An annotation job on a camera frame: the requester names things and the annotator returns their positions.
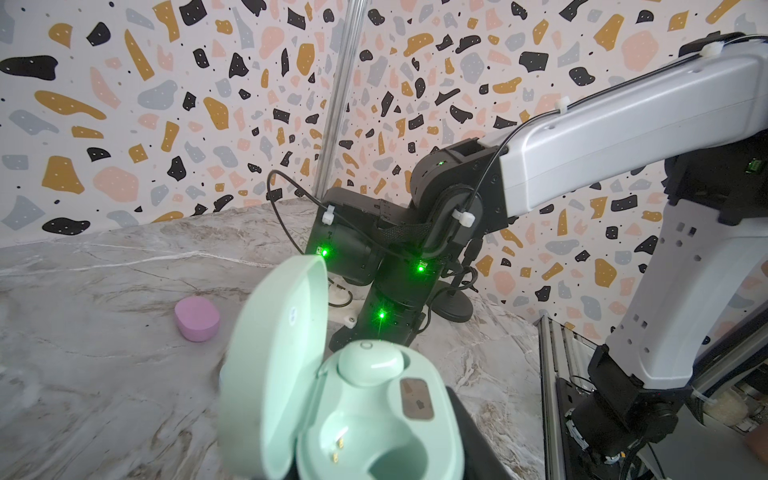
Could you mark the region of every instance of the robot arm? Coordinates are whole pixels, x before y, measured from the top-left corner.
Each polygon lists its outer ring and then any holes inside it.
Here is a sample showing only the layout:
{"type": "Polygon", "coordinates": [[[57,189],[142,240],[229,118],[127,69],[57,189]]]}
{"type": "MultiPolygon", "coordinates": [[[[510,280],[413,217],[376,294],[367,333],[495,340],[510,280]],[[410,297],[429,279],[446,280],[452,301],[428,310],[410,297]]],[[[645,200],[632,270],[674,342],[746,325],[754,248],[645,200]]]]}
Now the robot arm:
{"type": "MultiPolygon", "coordinates": [[[[585,98],[565,113],[550,112],[521,126],[499,158],[508,214],[767,129],[768,44],[745,41],[703,55],[682,58],[585,98]]],[[[506,137],[503,131],[480,143],[499,145],[506,137]]],[[[654,261],[620,330],[607,339],[614,348],[611,357],[646,388],[685,386],[701,339],[754,259],[768,250],[764,219],[727,226],[711,207],[685,200],[665,209],[654,261]]]]}
{"type": "Polygon", "coordinates": [[[768,251],[766,129],[768,44],[742,41],[480,140],[508,149],[510,215],[667,159],[664,223],[641,250],[652,261],[590,363],[596,391],[567,415],[582,448],[610,458],[674,430],[702,338],[768,251]]]}
{"type": "MultiPolygon", "coordinates": [[[[507,215],[664,158],[768,128],[768,45],[681,58],[522,125],[500,156],[507,215]]],[[[508,131],[479,143],[499,145],[508,131]]]]}

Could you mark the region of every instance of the terrazzo wallpaper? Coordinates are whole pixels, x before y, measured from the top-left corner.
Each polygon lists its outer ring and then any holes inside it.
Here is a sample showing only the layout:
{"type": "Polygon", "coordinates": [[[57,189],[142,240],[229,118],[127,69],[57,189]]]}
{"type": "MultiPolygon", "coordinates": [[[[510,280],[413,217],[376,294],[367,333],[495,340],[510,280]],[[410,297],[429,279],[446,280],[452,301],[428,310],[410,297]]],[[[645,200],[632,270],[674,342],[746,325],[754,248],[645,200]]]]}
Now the terrazzo wallpaper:
{"type": "MultiPolygon", "coordinates": [[[[411,170],[430,151],[652,71],[715,31],[768,31],[768,4],[373,0],[331,183],[405,205],[411,170]]],[[[654,252],[665,178],[662,163],[633,170],[486,236],[478,290],[602,343],[654,252]]],[[[710,342],[768,299],[766,260],[755,259],[710,342]]]]}
{"type": "Polygon", "coordinates": [[[345,13],[0,1],[0,246],[257,205],[273,167],[309,187],[345,13]]]}

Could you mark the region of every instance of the green led light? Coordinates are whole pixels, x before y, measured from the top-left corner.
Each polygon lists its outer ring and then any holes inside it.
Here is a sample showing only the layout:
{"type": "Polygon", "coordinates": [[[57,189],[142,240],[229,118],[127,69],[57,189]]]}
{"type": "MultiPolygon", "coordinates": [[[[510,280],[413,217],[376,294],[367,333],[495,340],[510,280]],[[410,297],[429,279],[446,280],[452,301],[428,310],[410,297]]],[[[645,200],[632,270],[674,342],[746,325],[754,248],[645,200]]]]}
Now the green led light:
{"type": "Polygon", "coordinates": [[[328,247],[323,247],[322,245],[319,245],[315,250],[315,253],[320,255],[321,257],[327,257],[331,253],[331,251],[328,247]]]}
{"type": "Polygon", "coordinates": [[[765,160],[758,160],[754,159],[751,162],[748,163],[746,166],[746,173],[748,174],[758,174],[761,171],[763,171],[763,167],[765,167],[765,160]]]}
{"type": "Polygon", "coordinates": [[[387,311],[384,308],[380,308],[373,317],[373,323],[379,324],[379,335],[381,335],[382,327],[387,324],[387,311]]]}

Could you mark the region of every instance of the marble table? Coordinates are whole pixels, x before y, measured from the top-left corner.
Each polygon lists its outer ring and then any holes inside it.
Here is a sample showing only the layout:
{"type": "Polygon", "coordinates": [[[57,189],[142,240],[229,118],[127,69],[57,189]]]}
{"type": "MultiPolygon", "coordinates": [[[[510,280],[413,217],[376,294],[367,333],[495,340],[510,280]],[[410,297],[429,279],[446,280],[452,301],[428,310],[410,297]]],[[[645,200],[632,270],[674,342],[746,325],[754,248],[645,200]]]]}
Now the marble table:
{"type": "MultiPolygon", "coordinates": [[[[315,207],[280,208],[302,243],[315,207]]],[[[293,254],[268,205],[0,250],[0,480],[232,478],[216,443],[217,372],[243,302],[293,254]],[[174,325],[189,295],[221,313],[208,342],[174,325]]],[[[331,309],[329,333],[362,305],[366,289],[353,292],[352,305],[331,309]]],[[[470,322],[434,316],[412,348],[511,478],[543,480],[536,329],[472,302],[470,322]]]]}

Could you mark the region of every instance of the pink container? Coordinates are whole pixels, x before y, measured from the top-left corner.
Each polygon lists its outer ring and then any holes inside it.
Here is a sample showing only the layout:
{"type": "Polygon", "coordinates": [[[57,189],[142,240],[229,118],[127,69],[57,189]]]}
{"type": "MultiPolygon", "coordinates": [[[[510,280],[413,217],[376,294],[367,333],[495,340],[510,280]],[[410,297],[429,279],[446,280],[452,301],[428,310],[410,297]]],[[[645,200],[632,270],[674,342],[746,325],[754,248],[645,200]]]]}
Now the pink container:
{"type": "Polygon", "coordinates": [[[219,310],[202,296],[188,296],[176,304],[176,326],[191,342],[204,342],[219,331],[219,310]]]}

